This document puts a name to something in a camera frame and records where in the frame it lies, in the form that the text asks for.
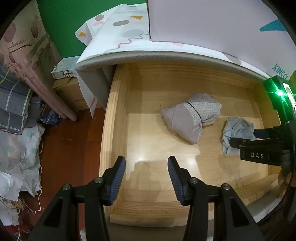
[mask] wooden drawer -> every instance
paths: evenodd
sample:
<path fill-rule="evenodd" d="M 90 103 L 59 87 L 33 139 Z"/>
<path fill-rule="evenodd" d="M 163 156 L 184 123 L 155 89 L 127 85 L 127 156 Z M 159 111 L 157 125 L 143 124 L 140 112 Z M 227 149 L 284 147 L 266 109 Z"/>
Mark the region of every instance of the wooden drawer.
<path fill-rule="evenodd" d="M 166 127 L 160 111 L 196 92 L 208 93 L 223 107 L 216 123 L 204 127 L 198 143 L 191 145 Z M 169 156 L 206 184 L 229 183 L 246 205 L 275 187 L 277 167 L 222 154 L 221 137 L 229 116 L 243 117 L 256 129 L 280 124 L 263 85 L 252 79 L 199 65 L 118 65 L 104 122 L 100 174 L 118 155 L 127 163 L 118 199 L 106 209 L 107 218 L 133 226 L 186 225 L 189 207 L 176 199 L 167 169 Z"/>

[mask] small white box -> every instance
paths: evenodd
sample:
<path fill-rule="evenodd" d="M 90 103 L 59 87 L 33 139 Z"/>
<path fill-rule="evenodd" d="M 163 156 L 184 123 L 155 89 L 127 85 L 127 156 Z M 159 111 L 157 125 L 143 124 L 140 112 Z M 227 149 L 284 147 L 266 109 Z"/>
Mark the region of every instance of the small white box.
<path fill-rule="evenodd" d="M 52 71 L 52 77 L 56 79 L 77 77 L 76 62 L 80 56 L 63 58 Z"/>

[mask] metal bolt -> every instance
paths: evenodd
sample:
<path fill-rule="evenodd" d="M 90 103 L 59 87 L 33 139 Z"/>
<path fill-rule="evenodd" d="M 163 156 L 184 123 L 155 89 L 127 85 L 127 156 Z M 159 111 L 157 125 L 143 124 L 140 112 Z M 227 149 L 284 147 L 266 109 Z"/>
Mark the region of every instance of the metal bolt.
<path fill-rule="evenodd" d="M 71 185 L 70 184 L 65 184 L 63 185 L 63 190 L 67 191 L 71 188 Z"/>
<path fill-rule="evenodd" d="M 198 179 L 196 177 L 192 177 L 192 178 L 190 178 L 190 182 L 192 184 L 196 184 L 196 183 L 198 183 Z"/>
<path fill-rule="evenodd" d="M 102 183 L 104 180 L 101 178 L 101 177 L 97 177 L 94 182 L 97 183 L 97 184 L 100 184 Z"/>
<path fill-rule="evenodd" d="M 229 190 L 231 188 L 231 186 L 228 184 L 228 183 L 224 183 L 222 185 L 222 187 L 225 189 L 225 190 Z"/>

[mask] black elastic band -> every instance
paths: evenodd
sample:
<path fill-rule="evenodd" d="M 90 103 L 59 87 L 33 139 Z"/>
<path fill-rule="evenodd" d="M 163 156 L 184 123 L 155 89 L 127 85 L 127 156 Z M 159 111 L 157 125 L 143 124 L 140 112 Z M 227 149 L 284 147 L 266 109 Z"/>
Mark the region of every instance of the black elastic band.
<path fill-rule="evenodd" d="M 198 114 L 198 116 L 200 117 L 200 114 L 197 112 L 197 110 L 193 107 L 192 104 L 190 104 L 189 102 L 185 101 L 185 103 L 191 105 L 191 107 L 196 111 L 196 113 Z"/>

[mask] pink floral curtain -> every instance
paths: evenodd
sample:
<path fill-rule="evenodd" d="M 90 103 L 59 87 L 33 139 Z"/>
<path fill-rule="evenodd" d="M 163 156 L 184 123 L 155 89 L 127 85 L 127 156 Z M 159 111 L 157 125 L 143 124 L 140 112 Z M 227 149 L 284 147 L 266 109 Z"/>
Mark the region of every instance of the pink floral curtain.
<path fill-rule="evenodd" d="M 45 32 L 36 0 L 14 19 L 0 40 L 0 62 L 22 79 L 63 119 L 76 114 L 53 91 L 51 71 L 61 59 Z"/>

